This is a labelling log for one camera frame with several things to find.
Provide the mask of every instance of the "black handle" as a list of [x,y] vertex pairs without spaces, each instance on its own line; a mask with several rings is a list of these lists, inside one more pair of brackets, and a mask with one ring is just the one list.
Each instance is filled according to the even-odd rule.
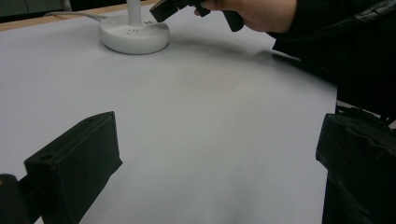
[[223,14],[233,32],[237,32],[244,27],[244,20],[237,12],[223,11]]
[[196,5],[195,5],[195,8],[197,9],[197,11],[198,11],[198,13],[199,13],[199,15],[200,15],[201,17],[204,17],[204,16],[206,16],[207,14],[210,13],[210,10],[209,10],[209,9],[206,9],[206,8],[204,8],[204,7],[201,7],[200,4],[196,4]]

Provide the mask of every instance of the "black sleeve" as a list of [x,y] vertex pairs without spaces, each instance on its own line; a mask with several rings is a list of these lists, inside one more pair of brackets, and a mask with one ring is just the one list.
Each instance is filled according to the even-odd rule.
[[297,0],[288,35],[298,35],[344,20],[381,0]]

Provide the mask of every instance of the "desk lamp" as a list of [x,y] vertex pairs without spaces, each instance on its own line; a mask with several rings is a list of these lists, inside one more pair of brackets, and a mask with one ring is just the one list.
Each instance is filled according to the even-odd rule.
[[142,21],[140,0],[127,0],[128,15],[108,17],[99,24],[99,36],[110,49],[126,54],[149,54],[169,43],[165,23]]

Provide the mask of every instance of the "lamp stem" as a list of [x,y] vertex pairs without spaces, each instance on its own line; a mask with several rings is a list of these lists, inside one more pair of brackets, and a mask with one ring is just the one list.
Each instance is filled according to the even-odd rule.
[[133,27],[142,26],[140,0],[127,0],[126,3],[128,5],[128,25]]

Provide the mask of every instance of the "fingers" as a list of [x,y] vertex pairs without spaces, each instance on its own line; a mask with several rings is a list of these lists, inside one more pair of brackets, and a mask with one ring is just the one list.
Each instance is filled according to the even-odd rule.
[[[194,14],[196,16],[200,16],[197,9],[194,10]],[[265,26],[265,24],[260,24],[257,22],[247,21],[247,20],[244,20],[244,24],[251,30],[254,30],[257,32],[266,32],[267,31],[267,27]]]
[[201,6],[209,10],[231,10],[236,11],[240,0],[205,0]]

